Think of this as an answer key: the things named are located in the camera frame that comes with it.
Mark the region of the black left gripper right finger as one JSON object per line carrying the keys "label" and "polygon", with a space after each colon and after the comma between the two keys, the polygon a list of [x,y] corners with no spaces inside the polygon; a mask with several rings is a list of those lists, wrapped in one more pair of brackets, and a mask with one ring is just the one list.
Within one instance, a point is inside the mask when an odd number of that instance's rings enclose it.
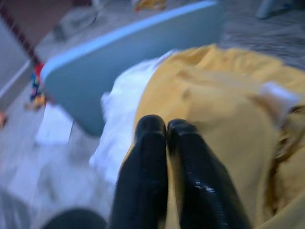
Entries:
{"label": "black left gripper right finger", "polygon": [[250,222],[225,166],[198,129],[183,119],[168,123],[168,144],[182,166],[183,229],[248,229]]}

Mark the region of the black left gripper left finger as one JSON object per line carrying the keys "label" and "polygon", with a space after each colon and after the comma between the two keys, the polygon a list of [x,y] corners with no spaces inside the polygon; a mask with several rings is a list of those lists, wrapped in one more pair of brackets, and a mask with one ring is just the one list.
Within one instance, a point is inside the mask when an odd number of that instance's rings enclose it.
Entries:
{"label": "black left gripper left finger", "polygon": [[111,229],[156,229],[167,209],[166,128],[157,115],[142,117],[134,145],[121,167]]}

